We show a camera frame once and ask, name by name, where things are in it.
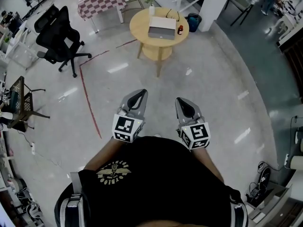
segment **strap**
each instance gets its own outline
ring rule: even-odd
[[[247,227],[248,215],[245,204],[241,199],[240,192],[228,187],[231,204],[231,227]]]
[[[65,227],[65,209],[69,199],[64,199],[60,207],[60,227]]]
[[[81,193],[82,185],[81,185],[79,174],[77,172],[71,172],[71,182],[72,182],[72,187],[74,189],[74,194]]]

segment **cable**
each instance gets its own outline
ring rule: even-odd
[[[176,20],[176,21],[179,22],[179,21],[180,21],[180,14],[179,14],[178,11],[177,11],[177,13],[178,13],[178,17],[179,17],[179,18],[178,18],[178,20]]]
[[[259,164],[258,164],[258,173],[262,173],[263,172],[263,169],[265,168],[265,164],[266,164],[266,167],[269,167],[270,169],[276,171],[276,172],[279,172],[281,171],[285,166],[282,166],[280,169],[274,169],[270,164],[266,163],[265,161],[260,161]]]
[[[25,134],[24,134],[24,133],[21,133],[21,132],[19,132],[19,131],[17,131],[17,132],[18,132],[19,134],[23,134],[23,136],[24,136],[25,140],[28,142],[29,146],[32,147],[31,143],[29,143],[29,141],[27,140]]]
[[[254,182],[251,182],[250,183],[250,186],[252,185],[252,184],[255,184],[256,185],[256,187],[258,186],[256,183],[254,183]]]

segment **backpack strap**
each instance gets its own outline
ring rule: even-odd
[[[240,192],[231,187],[227,188],[230,193],[231,227],[247,227],[249,220]]]
[[[61,204],[60,225],[61,227],[85,227],[82,185],[77,172],[71,172],[71,182],[74,194]]]

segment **checkered tablecloth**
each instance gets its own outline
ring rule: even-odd
[[[116,6],[124,8],[124,0],[79,0],[78,13],[84,20]]]

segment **red line on floor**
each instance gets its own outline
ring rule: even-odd
[[[126,43],[124,43],[123,45],[120,45],[120,46],[118,46],[118,47],[116,47],[116,48],[119,48],[119,47],[124,46],[124,45],[126,45],[126,44],[130,44],[130,43],[132,43],[132,42],[134,42],[134,41],[137,41],[137,40],[132,40],[132,41],[126,42]]]
[[[99,127],[98,127],[98,125],[97,125],[97,122],[96,122],[94,113],[93,113],[93,111],[92,111],[92,109],[91,109],[91,105],[90,105],[90,101],[89,101],[89,95],[88,95],[88,93],[87,93],[87,89],[86,89],[86,86],[85,86],[85,82],[84,82],[84,77],[83,77],[83,73],[82,73],[81,66],[84,65],[85,63],[91,61],[92,59],[94,59],[94,58],[96,58],[96,57],[98,57],[98,56],[100,56],[100,55],[105,54],[106,52],[109,52],[109,51],[104,51],[104,52],[101,53],[101,54],[95,55],[94,57],[90,58],[89,60],[87,60],[86,62],[84,62],[84,63],[82,63],[82,64],[80,65],[80,75],[81,75],[81,80],[82,80],[82,84],[83,84],[83,89],[84,89],[85,97],[86,97],[87,103],[88,103],[88,105],[89,105],[90,114],[91,114],[91,117],[93,118],[93,121],[94,121],[96,130],[97,130],[97,133],[98,133],[98,135],[100,136],[101,139],[102,139],[101,133],[100,133]]]
[[[81,69],[81,66],[82,66],[82,65],[84,65],[85,63],[87,63],[87,62],[91,61],[92,59],[94,59],[94,58],[96,58],[96,57],[98,57],[98,56],[100,56],[100,55],[105,54],[106,52],[109,52],[109,51],[104,51],[103,53],[98,54],[98,55],[95,55],[94,57],[90,58],[89,60],[87,60],[87,61],[83,62],[82,64],[80,64],[80,69]]]

